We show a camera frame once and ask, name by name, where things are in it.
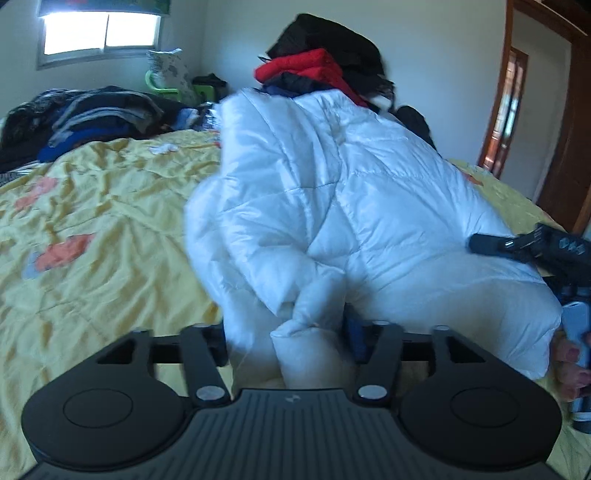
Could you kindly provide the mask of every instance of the red sweater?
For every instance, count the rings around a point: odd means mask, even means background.
[[[283,72],[295,73],[331,85],[357,105],[367,106],[367,103],[343,80],[343,70],[323,48],[271,60],[255,70],[255,78],[258,82],[265,83]]]

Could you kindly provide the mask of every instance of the window frame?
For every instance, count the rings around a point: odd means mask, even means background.
[[[106,45],[106,30],[105,30],[105,46],[104,48],[89,48],[85,50],[72,50],[62,53],[54,53],[45,55],[45,40],[46,40],[46,25],[42,17],[39,18],[39,42],[37,46],[37,70],[43,70],[51,67],[61,65],[68,65],[73,63],[80,63],[83,61],[106,60],[106,59],[121,59],[126,57],[143,57],[148,50],[160,49],[160,38],[162,37],[162,27],[164,17],[158,16],[156,24],[156,32],[154,34],[153,45],[136,45],[123,47],[108,47]]]

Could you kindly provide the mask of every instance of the white comforter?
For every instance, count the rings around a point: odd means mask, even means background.
[[[401,125],[331,90],[222,104],[222,166],[186,207],[186,247],[221,305],[236,388],[342,385],[345,302],[410,332],[449,325],[530,378],[560,305],[537,272],[466,249],[511,232]]]

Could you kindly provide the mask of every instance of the bed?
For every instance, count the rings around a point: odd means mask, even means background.
[[[150,151],[163,144],[178,151]],[[170,335],[220,320],[221,311],[196,279],[183,248],[184,204],[217,170],[219,159],[213,133],[94,142],[0,188],[2,478],[17,478],[34,463],[20,429],[20,412],[34,391],[130,330]],[[551,222],[492,176],[453,163],[514,233]],[[43,178],[57,181],[23,207],[20,199]],[[93,235],[83,253],[31,273],[34,255],[75,235]],[[222,374],[230,385],[231,371]],[[161,368],[159,378],[183,392],[178,368]],[[540,384],[552,392],[551,378]],[[549,463],[565,478],[582,479],[590,450],[591,440],[565,423]]]

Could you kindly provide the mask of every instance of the floral pattern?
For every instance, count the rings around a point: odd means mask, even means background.
[[[197,106],[199,98],[191,84],[189,71],[180,54],[182,50],[149,51],[152,79],[158,88],[176,88],[181,94],[181,101],[188,106]]]

